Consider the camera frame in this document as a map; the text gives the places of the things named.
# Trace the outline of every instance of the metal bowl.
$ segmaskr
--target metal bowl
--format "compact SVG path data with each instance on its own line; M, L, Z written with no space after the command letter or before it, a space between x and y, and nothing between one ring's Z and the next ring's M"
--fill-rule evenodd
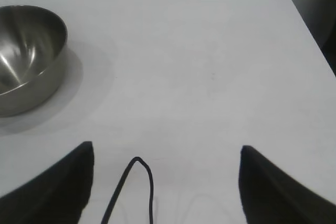
M0 116L29 110L51 96L65 72L67 28L36 6L0 7Z

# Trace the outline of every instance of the bowl rim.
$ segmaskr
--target bowl rim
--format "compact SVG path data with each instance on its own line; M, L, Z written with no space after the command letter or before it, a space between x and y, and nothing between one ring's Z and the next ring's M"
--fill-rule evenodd
M64 42L63 42L63 45L60 47L59 51L56 53L56 56L55 58L53 59L53 61L51 62L51 64L49 64L43 71L41 71L39 74L37 74L36 76L34 76L32 79L20 84L19 86L16 86L10 90L7 90L6 92L3 92L3 93L0 93L0 97L8 94L8 93L11 93L25 85L27 85L28 83L31 83L33 82L36 78L38 78L39 76L41 76L42 74L44 74L44 72L46 72L50 67L51 65L60 57L60 55L62 54L62 51L64 50L66 44L67 44L67 41L68 41L68 28L67 28L67 25L65 24L65 22L63 21L63 19L57 15L56 13L54 13L53 11L49 10L49 9L46 9L46 8L43 8L43 7L40 7L40 6L36 6L36 5L5 5L5 6L0 6L0 12L2 9L5 9L5 8L13 8L13 7L29 7L29 8L34 8L34 9L40 9L40 10L43 10L53 16L55 16L63 25L63 28L64 28L64 31L65 31L65 37L64 37Z

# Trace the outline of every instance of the black cable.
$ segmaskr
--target black cable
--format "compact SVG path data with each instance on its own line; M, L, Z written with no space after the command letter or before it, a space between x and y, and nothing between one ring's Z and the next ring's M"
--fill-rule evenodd
M133 165L135 162L139 162L145 169L147 170L148 176L149 176L149 183L150 183L150 195L149 195L149 223L153 224L153 197L154 197L154 182L153 182L153 174L151 172L151 169L149 168L148 164L144 160L142 160L140 157L135 157L131 160L131 162L128 164L126 169L124 170L119 183L111 197L111 200L107 206L107 209L105 211L105 214L103 216L103 219L101 220L101 224L108 224L110 216L112 214L113 208L115 206L115 203L117 202L117 199L119 197L119 194L121 192L121 189L123 185L125 184L125 181L127 179L128 174L130 173Z

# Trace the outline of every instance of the black object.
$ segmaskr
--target black object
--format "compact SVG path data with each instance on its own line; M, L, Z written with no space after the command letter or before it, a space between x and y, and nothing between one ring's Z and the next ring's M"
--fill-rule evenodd
M336 206L251 146L241 150L239 191L248 224L335 224Z
M109 222L110 216L112 214L113 208L115 206L115 203L117 202L117 199L119 197L119 194L121 192L121 189L123 185L125 184L125 181L127 179L128 174L130 173L133 165L139 162L143 167L145 167L148 177L149 177L149 183L150 183L150 195L149 195L149 223L153 224L153 197L154 197L154 181L153 181L153 175L151 172L151 169L149 168L148 164L144 160L142 160L140 157L135 157L131 160L131 162L126 167L125 171L123 172L118 185L116 189L114 190L114 193L112 195L112 198L107 206L107 209L105 211L105 214L103 216L103 219L101 220L101 224L107 224Z
M322 52L324 54L324 57L326 58L330 68L336 75L336 21L334 23L334 26L331 30L331 34L329 36L329 39L324 44L322 48Z
M93 181L91 142L83 142L55 165L0 198L1 224L76 224Z

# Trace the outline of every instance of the white tabletop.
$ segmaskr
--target white tabletop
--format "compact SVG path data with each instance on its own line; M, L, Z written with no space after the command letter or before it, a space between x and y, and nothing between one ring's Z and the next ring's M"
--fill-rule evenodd
M245 223L249 144L336 202L336 81L291 0L0 0L57 13L69 71L48 102L0 119L0 194L82 141L95 180L81 224L100 223L127 163L155 183L155 223ZM136 166L111 223L148 222Z

